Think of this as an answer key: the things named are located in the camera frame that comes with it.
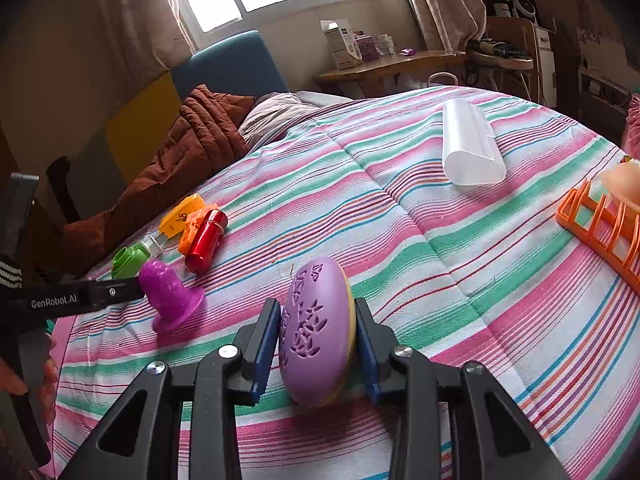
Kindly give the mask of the white pillow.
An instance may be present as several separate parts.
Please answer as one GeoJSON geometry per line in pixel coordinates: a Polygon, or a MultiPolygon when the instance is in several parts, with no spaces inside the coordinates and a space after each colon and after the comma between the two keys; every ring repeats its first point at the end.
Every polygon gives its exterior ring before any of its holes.
{"type": "Polygon", "coordinates": [[[285,136],[289,128],[319,114],[352,102],[344,96],[299,91],[272,92],[261,96],[239,126],[250,153],[285,136]]]}

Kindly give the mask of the pink curtain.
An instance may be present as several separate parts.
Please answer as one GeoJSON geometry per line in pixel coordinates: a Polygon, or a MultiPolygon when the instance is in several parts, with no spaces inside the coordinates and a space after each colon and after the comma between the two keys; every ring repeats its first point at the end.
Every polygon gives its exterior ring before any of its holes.
{"type": "Polygon", "coordinates": [[[466,50],[486,32],[483,0],[409,0],[428,50],[466,50]]]}

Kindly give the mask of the green plug-in device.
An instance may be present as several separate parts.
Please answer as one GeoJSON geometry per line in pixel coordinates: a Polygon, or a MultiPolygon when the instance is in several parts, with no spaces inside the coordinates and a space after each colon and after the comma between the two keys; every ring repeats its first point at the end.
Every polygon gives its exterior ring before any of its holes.
{"type": "Polygon", "coordinates": [[[152,235],[147,235],[137,243],[120,248],[112,259],[111,278],[134,278],[149,258],[159,256],[162,246],[152,235]]]}

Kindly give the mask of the wooden side table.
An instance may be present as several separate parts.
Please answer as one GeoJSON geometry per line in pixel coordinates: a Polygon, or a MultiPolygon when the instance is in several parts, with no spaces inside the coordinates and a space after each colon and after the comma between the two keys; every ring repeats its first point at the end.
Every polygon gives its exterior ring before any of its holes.
{"type": "Polygon", "coordinates": [[[462,65],[466,54],[461,51],[447,53],[445,51],[418,51],[414,55],[405,56],[394,54],[383,56],[374,61],[344,68],[344,70],[330,70],[314,76],[314,82],[326,93],[338,91],[340,84],[353,82],[358,84],[366,98],[384,96],[384,78],[417,70],[426,70],[444,65],[462,65]]]}

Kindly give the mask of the magenta plastic cone toy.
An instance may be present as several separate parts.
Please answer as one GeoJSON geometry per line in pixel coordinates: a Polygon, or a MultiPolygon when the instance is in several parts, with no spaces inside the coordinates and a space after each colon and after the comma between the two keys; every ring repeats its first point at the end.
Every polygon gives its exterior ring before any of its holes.
{"type": "Polygon", "coordinates": [[[156,311],[154,332],[173,330],[196,311],[205,298],[201,287],[186,287],[177,273],[166,263],[148,260],[141,268],[139,284],[150,306],[156,311]]]}

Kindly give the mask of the red cylindrical toy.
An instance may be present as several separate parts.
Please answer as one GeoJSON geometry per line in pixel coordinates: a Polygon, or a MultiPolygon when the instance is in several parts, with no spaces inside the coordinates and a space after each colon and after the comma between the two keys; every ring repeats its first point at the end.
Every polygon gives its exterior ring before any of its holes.
{"type": "Polygon", "coordinates": [[[220,209],[213,209],[205,215],[184,258],[190,272],[202,275],[209,270],[227,226],[228,218],[220,209]]]}

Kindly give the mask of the rust brown quilted blanket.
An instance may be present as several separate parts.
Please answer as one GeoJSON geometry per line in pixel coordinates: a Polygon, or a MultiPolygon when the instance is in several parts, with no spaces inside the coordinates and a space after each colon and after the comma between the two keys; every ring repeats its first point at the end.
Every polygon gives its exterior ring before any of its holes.
{"type": "Polygon", "coordinates": [[[60,268],[82,275],[120,243],[202,181],[248,153],[239,132],[252,96],[210,91],[200,84],[179,107],[156,155],[106,211],[64,228],[60,268]]]}

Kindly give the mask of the striped bed cover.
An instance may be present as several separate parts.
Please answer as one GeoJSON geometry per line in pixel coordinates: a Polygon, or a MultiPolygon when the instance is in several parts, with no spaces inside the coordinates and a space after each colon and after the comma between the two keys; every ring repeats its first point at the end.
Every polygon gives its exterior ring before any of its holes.
{"type": "Polygon", "coordinates": [[[201,186],[229,219],[188,286],[204,308],[172,333],[144,300],[78,318],[62,364],[52,456],[70,461],[152,359],[195,362],[330,257],[374,318],[431,360],[484,363],[574,479],[606,479],[639,427],[639,298],[554,214],[623,152],[574,119],[505,94],[431,88],[311,118],[201,186]],[[442,107],[462,99],[494,129],[497,184],[442,169],[442,107]]]}

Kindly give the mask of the orange linked cubes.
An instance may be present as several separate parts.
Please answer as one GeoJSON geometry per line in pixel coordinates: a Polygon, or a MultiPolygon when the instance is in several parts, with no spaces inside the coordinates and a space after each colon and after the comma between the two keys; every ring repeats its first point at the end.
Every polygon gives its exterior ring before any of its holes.
{"type": "Polygon", "coordinates": [[[178,245],[178,252],[180,252],[181,255],[186,256],[188,254],[194,241],[194,237],[198,234],[198,230],[200,229],[206,214],[208,214],[209,211],[217,209],[218,205],[216,203],[206,204],[201,209],[193,211],[186,216],[186,226],[184,227],[178,245]]]}

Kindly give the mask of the white carton box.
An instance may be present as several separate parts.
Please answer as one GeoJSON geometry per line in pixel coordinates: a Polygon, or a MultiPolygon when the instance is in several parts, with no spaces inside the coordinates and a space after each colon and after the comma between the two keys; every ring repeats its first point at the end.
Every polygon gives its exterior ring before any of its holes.
{"type": "Polygon", "coordinates": [[[346,70],[363,62],[352,26],[347,20],[322,20],[320,26],[338,70],[346,70]]]}

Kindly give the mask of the yellow orange plastic tool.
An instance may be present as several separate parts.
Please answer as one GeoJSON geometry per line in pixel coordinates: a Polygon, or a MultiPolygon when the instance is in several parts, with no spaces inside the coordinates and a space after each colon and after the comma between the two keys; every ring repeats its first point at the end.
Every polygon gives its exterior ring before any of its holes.
{"type": "Polygon", "coordinates": [[[186,196],[178,205],[171,209],[160,222],[158,232],[168,240],[180,234],[186,228],[186,219],[192,212],[205,206],[202,196],[198,193],[186,196]]]}

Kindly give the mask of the purple small box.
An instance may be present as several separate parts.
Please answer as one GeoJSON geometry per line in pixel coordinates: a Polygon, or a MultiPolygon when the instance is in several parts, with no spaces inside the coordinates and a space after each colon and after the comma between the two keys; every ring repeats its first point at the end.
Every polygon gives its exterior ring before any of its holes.
{"type": "Polygon", "coordinates": [[[363,62],[375,61],[380,57],[375,41],[371,35],[357,36],[356,45],[360,51],[363,62]]]}

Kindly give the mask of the orange plastic rack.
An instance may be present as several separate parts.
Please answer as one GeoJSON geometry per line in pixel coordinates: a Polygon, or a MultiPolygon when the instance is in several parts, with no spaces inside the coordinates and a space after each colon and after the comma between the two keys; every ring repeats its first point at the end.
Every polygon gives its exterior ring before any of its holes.
{"type": "Polygon", "coordinates": [[[590,196],[591,181],[571,188],[555,213],[555,221],[605,261],[639,293],[639,217],[631,218],[627,206],[612,207],[612,196],[590,196]]]}

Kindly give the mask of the peach round object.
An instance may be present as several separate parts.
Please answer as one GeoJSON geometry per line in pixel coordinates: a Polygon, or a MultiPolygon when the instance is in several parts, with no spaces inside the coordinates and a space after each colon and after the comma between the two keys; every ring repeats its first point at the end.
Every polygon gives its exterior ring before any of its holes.
{"type": "Polygon", "coordinates": [[[627,214],[640,211],[640,167],[638,162],[622,162],[601,174],[603,186],[615,206],[624,204],[627,214]]]}

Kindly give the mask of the translucent white tube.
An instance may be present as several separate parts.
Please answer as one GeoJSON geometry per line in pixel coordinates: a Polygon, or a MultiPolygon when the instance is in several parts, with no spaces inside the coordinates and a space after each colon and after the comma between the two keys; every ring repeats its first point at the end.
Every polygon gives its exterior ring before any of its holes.
{"type": "Polygon", "coordinates": [[[497,184],[506,178],[494,129],[469,101],[448,100],[442,107],[442,169],[460,186],[497,184]]]}

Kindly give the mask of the purple egg-shaped case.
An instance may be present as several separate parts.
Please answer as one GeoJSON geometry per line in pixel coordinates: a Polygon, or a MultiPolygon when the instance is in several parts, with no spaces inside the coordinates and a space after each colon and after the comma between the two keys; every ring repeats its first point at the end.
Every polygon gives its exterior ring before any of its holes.
{"type": "Polygon", "coordinates": [[[309,261],[294,275],[281,308],[279,368],[288,395],[316,408],[345,385],[356,344],[355,300],[332,258],[309,261]]]}

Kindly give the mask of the grey yellow blue headboard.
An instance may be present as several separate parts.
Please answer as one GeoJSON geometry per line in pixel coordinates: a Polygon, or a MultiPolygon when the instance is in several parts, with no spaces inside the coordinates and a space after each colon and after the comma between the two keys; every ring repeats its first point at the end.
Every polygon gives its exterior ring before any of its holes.
{"type": "Polygon", "coordinates": [[[134,96],[79,153],[50,163],[47,180],[66,222],[89,218],[116,202],[160,148],[180,105],[199,84],[254,98],[288,91],[256,30],[192,55],[134,96]]]}

